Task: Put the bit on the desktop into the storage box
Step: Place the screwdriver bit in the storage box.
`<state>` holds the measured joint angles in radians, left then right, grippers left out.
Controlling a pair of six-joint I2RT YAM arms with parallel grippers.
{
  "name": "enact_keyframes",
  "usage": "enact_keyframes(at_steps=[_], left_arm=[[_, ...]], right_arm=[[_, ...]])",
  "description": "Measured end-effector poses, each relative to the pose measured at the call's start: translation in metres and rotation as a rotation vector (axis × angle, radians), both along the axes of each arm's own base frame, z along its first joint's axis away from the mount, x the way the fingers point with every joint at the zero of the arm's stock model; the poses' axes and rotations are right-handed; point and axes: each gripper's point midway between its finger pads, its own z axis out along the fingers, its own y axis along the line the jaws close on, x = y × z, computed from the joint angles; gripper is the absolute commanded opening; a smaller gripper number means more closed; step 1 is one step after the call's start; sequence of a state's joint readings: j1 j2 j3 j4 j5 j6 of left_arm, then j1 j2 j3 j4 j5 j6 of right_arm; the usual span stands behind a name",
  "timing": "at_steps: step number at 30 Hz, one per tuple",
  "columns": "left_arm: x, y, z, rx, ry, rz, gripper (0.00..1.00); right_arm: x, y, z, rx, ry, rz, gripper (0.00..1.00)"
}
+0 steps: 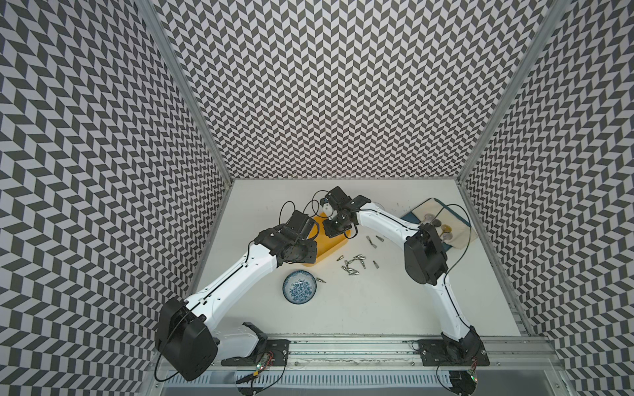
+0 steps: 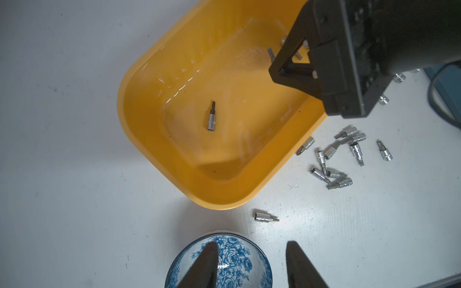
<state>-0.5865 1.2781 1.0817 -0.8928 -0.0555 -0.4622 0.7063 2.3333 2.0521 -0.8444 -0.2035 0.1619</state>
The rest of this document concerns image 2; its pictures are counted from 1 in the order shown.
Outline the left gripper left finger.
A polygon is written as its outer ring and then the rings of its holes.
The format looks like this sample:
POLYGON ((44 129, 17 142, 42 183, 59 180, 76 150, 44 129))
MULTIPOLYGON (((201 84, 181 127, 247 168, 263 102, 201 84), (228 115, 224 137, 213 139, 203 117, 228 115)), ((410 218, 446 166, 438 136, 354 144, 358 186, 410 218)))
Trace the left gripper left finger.
POLYGON ((186 272, 177 288, 215 288, 217 285, 218 245, 209 242, 186 272))

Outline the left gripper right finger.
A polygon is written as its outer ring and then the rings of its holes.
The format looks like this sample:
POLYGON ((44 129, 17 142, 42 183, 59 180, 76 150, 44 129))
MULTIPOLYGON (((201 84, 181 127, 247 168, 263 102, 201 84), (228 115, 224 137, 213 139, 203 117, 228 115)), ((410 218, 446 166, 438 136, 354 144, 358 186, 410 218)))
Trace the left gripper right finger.
POLYGON ((286 246, 286 267, 290 288, 327 288, 328 285, 296 241, 286 246))

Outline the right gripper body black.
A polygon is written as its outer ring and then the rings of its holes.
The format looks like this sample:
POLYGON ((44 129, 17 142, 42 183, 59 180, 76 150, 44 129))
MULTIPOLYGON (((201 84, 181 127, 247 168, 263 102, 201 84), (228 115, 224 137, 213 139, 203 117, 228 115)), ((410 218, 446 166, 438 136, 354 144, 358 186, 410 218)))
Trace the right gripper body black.
POLYGON ((328 115, 363 118, 394 77, 459 61, 459 1, 309 1, 308 42, 328 115))

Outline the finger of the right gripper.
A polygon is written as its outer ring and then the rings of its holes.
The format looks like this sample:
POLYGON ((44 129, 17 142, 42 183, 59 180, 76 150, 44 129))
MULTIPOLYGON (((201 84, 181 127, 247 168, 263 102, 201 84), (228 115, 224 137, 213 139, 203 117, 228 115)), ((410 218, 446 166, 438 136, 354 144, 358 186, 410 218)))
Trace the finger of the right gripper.
POLYGON ((323 1, 308 1, 299 12, 286 41, 272 62, 269 73, 276 84, 288 86, 304 92, 314 98, 322 98, 321 85, 314 78, 317 64, 313 60, 313 50, 324 42, 321 28, 323 1), (309 43, 309 63, 297 63, 293 57, 303 45, 309 43))

